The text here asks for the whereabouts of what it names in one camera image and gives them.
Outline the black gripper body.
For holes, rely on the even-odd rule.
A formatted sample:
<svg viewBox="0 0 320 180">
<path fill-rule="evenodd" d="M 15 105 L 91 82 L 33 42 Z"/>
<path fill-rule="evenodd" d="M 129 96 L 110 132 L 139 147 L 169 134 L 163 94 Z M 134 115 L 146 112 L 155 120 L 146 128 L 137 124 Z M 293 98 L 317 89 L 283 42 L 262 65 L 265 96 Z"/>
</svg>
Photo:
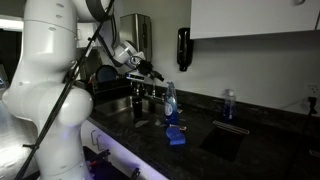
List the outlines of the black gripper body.
<svg viewBox="0 0 320 180">
<path fill-rule="evenodd" d="M 153 65 L 146 60 L 141 60 L 137 64 L 137 70 L 142 75 L 149 75 L 153 72 Z"/>
</svg>

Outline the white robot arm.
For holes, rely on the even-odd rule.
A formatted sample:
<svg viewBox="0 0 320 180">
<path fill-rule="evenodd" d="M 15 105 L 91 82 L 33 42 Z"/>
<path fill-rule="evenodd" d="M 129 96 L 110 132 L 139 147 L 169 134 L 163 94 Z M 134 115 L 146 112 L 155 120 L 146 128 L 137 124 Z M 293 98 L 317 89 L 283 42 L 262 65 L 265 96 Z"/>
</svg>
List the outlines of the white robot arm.
<svg viewBox="0 0 320 180">
<path fill-rule="evenodd" d="M 74 82 L 77 24 L 112 18 L 114 0 L 27 0 L 21 56 L 10 87 L 2 96 L 7 110 L 33 122 L 38 138 L 29 160 L 39 180 L 93 180 L 85 160 L 80 129 L 93 100 Z"/>
</svg>

